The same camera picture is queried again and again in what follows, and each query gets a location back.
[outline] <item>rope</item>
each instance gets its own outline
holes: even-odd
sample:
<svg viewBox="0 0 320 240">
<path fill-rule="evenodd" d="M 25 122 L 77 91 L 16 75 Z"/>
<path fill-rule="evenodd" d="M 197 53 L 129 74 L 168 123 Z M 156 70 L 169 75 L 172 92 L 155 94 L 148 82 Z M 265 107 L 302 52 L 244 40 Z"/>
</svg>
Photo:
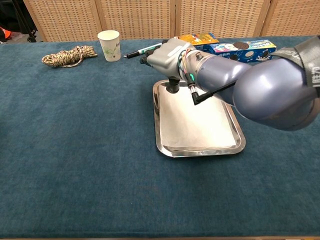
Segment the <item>rope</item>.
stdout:
<svg viewBox="0 0 320 240">
<path fill-rule="evenodd" d="M 78 66 L 85 58 L 98 56 L 93 46 L 76 46 L 75 48 L 58 53 L 52 53 L 42 58 L 45 65 L 51 67 L 72 68 Z"/>
</svg>

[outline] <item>snack box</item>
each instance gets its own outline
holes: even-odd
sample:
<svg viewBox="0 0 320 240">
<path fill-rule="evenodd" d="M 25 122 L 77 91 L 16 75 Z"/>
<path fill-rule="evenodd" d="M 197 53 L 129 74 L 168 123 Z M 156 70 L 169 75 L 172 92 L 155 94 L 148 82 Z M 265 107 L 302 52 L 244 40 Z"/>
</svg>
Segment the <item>snack box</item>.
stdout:
<svg viewBox="0 0 320 240">
<path fill-rule="evenodd" d="M 217 43 L 209 46 L 208 52 L 243 63 L 263 62 L 272 59 L 277 46 L 269 40 Z"/>
<path fill-rule="evenodd" d="M 196 49 L 204 52 L 209 51 L 209 45 L 219 43 L 215 35 L 212 32 L 205 33 L 192 33 L 189 35 L 175 36 L 174 38 L 180 39 L 191 43 Z"/>
</svg>

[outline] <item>marker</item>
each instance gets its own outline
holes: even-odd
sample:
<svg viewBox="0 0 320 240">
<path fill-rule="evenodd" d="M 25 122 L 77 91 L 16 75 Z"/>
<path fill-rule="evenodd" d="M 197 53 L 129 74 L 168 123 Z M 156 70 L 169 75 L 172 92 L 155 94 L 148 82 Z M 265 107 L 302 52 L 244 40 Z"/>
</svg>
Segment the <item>marker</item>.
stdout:
<svg viewBox="0 0 320 240">
<path fill-rule="evenodd" d="M 127 59 L 134 58 L 134 57 L 140 56 L 142 54 L 145 54 L 146 51 L 148 51 L 148 50 L 155 50 L 157 47 L 160 47 L 161 45 L 162 45 L 162 42 L 155 44 L 155 45 L 152 45 L 152 46 L 147 46 L 145 48 L 139 49 L 138 51 L 134 51 L 134 52 L 128 53 L 126 55 L 123 55 L 123 57 L 127 58 Z"/>
</svg>

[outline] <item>silver tray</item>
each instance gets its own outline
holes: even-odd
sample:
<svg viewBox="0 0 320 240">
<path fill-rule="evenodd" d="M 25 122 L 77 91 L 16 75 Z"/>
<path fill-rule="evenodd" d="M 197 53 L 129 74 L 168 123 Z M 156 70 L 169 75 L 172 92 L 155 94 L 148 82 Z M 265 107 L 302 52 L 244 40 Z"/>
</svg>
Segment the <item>silver tray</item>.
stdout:
<svg viewBox="0 0 320 240">
<path fill-rule="evenodd" d="M 166 91 L 169 80 L 153 86 L 156 146 L 170 157 L 230 155 L 246 146 L 245 136 L 230 105 L 216 97 L 194 106 L 187 83 Z"/>
</svg>

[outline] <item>wicker screen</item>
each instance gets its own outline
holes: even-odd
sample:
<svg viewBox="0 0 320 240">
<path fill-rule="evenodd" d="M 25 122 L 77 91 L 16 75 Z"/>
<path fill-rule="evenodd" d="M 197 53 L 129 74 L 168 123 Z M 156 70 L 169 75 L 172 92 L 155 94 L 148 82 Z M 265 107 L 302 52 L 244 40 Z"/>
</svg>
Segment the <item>wicker screen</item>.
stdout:
<svg viewBox="0 0 320 240">
<path fill-rule="evenodd" d="M 101 23 L 95 0 L 24 0 L 49 42 L 96 40 Z"/>
<path fill-rule="evenodd" d="M 260 34 L 270 0 L 177 0 L 176 35 L 212 32 L 218 38 Z"/>
<path fill-rule="evenodd" d="M 272 0 L 262 36 L 320 34 L 320 0 Z"/>
<path fill-rule="evenodd" d="M 175 33 L 175 0 L 96 0 L 104 30 L 121 39 L 170 38 Z"/>
</svg>

